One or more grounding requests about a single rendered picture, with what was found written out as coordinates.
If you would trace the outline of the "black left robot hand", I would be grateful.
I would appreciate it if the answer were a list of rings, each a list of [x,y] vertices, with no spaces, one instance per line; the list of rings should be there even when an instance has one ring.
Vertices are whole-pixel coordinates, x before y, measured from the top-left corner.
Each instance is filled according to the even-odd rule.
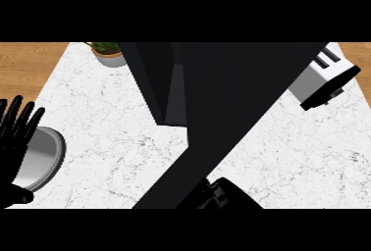
[[[31,101],[23,110],[23,96],[13,98],[12,104],[0,99],[0,208],[34,201],[34,193],[13,183],[23,163],[44,107],[34,112]]]

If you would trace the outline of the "large dark grey cabinet door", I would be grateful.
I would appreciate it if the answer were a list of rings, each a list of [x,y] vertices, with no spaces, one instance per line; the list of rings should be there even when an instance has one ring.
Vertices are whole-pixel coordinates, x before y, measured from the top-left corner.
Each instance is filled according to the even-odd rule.
[[[134,207],[174,209],[239,143],[323,42],[185,42],[188,149]]]

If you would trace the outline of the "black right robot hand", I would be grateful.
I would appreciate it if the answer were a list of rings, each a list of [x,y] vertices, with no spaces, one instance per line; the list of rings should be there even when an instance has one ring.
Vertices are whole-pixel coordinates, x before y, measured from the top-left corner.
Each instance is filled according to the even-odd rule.
[[[210,182],[204,178],[186,196],[179,209],[242,209],[257,210],[260,204],[253,197],[224,177]]]

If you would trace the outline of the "potted green plant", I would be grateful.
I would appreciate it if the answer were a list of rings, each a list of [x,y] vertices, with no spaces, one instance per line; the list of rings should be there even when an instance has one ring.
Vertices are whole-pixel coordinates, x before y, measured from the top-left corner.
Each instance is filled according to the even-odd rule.
[[[93,54],[100,64],[109,68],[118,68],[125,65],[121,49],[115,42],[86,42],[91,48]]]

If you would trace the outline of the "silver and black toaster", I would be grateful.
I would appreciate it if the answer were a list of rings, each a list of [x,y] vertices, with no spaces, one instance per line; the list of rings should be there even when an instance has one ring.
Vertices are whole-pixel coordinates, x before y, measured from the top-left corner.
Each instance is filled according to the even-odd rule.
[[[359,67],[340,52],[338,44],[329,42],[288,87],[304,111],[328,104],[359,72]]]

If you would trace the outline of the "silver round pot lid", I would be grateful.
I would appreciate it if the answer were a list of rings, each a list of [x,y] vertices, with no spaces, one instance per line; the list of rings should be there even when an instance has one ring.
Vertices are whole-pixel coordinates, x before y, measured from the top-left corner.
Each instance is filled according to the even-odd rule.
[[[40,126],[34,133],[28,151],[13,183],[37,192],[54,177],[62,166],[66,144],[62,134]]]

